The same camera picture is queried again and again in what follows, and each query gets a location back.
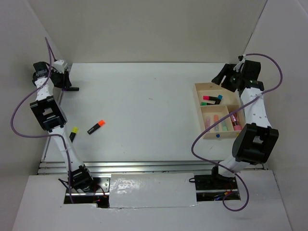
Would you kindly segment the purple cap black highlighter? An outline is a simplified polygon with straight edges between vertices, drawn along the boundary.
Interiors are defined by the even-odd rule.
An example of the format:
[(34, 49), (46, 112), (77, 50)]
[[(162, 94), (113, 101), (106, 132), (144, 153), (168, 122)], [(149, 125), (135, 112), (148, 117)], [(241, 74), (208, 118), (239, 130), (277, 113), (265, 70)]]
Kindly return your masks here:
[(63, 88), (62, 91), (79, 91), (79, 87)]

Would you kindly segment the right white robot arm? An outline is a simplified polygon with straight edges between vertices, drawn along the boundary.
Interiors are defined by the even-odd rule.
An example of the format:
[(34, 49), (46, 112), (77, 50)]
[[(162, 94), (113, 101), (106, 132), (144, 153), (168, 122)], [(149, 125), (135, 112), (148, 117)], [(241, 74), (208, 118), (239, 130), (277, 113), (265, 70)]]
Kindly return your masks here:
[(259, 62), (242, 59), (238, 64), (226, 64), (212, 83), (238, 92), (245, 116), (245, 125), (236, 137), (231, 156), (212, 168), (210, 183), (216, 189), (231, 181), (235, 174), (249, 165), (267, 162), (279, 132), (268, 121), (264, 104), (264, 85), (258, 81)]

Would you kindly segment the pink cap black highlighter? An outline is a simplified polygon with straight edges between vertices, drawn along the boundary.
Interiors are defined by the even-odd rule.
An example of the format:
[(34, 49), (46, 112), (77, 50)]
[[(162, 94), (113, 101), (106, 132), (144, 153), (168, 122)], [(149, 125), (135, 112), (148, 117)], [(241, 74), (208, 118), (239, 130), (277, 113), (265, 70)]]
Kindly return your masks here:
[(205, 101), (216, 101), (218, 98), (217, 97), (213, 97), (213, 96), (203, 96), (203, 100)]

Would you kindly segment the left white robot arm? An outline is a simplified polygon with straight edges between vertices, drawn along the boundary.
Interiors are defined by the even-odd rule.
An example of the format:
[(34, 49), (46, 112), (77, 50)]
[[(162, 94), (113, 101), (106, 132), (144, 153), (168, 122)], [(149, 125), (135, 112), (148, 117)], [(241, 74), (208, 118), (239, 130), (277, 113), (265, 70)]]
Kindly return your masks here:
[(51, 65), (46, 62), (34, 63), (32, 82), (37, 87), (37, 96), (30, 108), (43, 130), (54, 139), (65, 159), (68, 183), (71, 188), (88, 193), (94, 189), (95, 180), (85, 164), (78, 157), (66, 130), (67, 118), (53, 96), (53, 88), (72, 88), (67, 70), (68, 63), (56, 60)]

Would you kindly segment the blue cap black highlighter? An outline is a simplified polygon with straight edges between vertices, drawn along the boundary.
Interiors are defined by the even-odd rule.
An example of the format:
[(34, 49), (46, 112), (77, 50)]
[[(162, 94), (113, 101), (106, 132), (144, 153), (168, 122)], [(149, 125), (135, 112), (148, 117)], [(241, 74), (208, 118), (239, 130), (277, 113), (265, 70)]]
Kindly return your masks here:
[(215, 104), (220, 104), (222, 100), (222, 95), (218, 95), (218, 97), (215, 99)]

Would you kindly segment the pastel green highlighter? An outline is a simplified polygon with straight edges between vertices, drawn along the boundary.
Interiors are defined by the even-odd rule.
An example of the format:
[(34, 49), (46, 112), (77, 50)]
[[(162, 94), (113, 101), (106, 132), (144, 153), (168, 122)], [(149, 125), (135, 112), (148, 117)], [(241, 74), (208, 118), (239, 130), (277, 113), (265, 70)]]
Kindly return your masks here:
[(227, 121), (228, 117), (221, 121), (222, 131), (229, 131)]

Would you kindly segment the orange cap black highlighter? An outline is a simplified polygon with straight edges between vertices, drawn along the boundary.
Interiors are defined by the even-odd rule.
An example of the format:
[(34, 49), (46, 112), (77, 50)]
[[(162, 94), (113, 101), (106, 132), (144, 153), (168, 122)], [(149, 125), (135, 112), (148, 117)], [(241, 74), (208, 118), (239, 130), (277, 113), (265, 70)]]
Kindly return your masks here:
[(96, 123), (94, 126), (92, 126), (87, 133), (90, 135), (93, 132), (95, 132), (97, 129), (99, 129), (100, 127), (102, 127), (105, 124), (104, 120), (100, 120), (98, 123)]

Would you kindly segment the green cap black highlighter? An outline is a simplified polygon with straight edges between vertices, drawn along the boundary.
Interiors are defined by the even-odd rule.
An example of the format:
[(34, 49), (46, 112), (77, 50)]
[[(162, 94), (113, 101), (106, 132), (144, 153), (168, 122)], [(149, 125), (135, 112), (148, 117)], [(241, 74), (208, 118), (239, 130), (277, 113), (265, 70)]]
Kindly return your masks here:
[(200, 106), (215, 105), (214, 103), (201, 102)]

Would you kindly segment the yellow cap black highlighter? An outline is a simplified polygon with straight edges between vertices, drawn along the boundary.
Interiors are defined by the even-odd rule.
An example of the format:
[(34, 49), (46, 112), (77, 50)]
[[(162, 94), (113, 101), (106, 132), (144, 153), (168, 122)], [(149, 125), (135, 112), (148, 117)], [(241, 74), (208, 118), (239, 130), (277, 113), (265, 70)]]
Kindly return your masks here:
[(77, 127), (73, 127), (70, 135), (69, 135), (69, 139), (71, 142), (74, 141), (75, 137), (76, 137), (76, 134), (78, 133), (79, 129)]

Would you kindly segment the pastel lilac highlighter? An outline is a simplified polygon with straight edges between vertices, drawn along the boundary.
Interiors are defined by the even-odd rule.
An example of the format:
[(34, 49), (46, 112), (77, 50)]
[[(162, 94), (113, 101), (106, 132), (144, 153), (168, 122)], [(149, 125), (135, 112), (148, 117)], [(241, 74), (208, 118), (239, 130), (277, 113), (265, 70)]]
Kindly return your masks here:
[(206, 116), (205, 117), (205, 129), (210, 128), (211, 126), (211, 117), (210, 116)]

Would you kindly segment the pastel orange cap highlighter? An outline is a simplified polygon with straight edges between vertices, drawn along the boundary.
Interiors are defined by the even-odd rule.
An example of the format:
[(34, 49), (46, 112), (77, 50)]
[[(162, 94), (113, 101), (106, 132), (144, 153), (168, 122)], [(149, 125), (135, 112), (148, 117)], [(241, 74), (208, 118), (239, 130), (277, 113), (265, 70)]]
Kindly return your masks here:
[(219, 116), (218, 115), (214, 115), (214, 123), (216, 124), (214, 126), (214, 131), (215, 132), (219, 132), (219, 124), (217, 124), (218, 121), (219, 121)]

